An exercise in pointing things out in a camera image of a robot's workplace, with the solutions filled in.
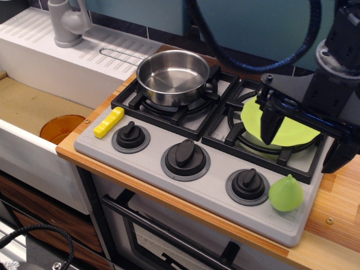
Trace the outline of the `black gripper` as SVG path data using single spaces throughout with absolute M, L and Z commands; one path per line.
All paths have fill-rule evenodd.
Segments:
M 334 138 L 322 173 L 335 173 L 359 155 L 359 78 L 264 74 L 261 80 L 257 103 L 263 112 L 260 136 L 266 145 L 288 117 Z

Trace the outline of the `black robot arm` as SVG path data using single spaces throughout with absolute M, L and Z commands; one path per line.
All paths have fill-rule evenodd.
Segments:
M 285 117 L 334 139 L 322 171 L 333 173 L 359 154 L 359 1 L 337 6 L 334 23 L 316 50 L 313 75 L 264 74 L 256 102 L 260 136 L 272 143 Z

